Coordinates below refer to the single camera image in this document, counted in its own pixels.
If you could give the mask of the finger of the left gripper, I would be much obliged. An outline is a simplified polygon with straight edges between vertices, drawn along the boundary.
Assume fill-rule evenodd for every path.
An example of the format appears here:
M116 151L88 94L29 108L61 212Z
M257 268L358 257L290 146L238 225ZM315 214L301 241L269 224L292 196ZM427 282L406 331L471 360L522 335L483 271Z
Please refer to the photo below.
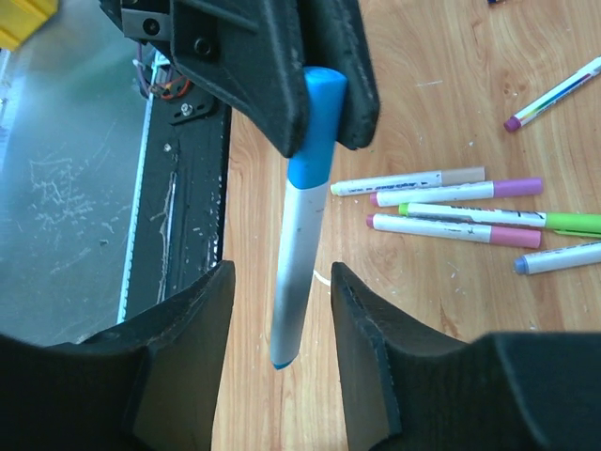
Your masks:
M308 65L337 70L347 78L337 141L351 150L368 147L376 132L380 99L360 3L301 1L300 25Z

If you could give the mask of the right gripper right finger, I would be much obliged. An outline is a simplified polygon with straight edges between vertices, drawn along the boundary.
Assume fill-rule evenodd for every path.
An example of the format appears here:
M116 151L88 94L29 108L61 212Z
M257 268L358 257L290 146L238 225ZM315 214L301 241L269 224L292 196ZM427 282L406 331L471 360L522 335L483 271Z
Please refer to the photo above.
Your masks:
M331 267L352 450L596 450L600 336L496 332L464 343Z

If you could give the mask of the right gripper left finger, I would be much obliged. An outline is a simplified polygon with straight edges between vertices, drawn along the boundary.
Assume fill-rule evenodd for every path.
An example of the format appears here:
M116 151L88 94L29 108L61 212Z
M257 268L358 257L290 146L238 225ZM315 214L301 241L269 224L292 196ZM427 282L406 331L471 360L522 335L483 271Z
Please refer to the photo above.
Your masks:
M1 339L5 450L208 450L235 297L224 260L78 343Z

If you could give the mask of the periwinkle cap marker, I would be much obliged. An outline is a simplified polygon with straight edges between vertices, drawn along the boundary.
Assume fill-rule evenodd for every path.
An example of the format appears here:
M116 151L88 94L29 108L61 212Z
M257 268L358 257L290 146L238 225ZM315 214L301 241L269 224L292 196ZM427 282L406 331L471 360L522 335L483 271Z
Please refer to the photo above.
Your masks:
M532 275L597 264L600 262L600 242L546 250L518 257L514 262L517 274Z

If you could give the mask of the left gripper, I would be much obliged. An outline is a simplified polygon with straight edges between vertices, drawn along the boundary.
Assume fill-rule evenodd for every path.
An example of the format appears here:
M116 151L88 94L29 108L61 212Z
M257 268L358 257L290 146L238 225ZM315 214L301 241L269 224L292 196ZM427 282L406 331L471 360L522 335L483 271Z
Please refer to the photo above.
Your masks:
M308 127L303 43L294 1L101 1L138 44L248 117L286 158Z

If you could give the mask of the sky blue cap marker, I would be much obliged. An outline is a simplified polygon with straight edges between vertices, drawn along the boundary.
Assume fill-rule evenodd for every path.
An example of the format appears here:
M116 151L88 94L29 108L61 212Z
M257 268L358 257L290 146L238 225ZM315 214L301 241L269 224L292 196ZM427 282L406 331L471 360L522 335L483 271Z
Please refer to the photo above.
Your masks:
M336 70L307 67L304 77L309 123L300 149L288 161L270 330L270 360L276 369L290 365L300 350L347 89L347 78Z

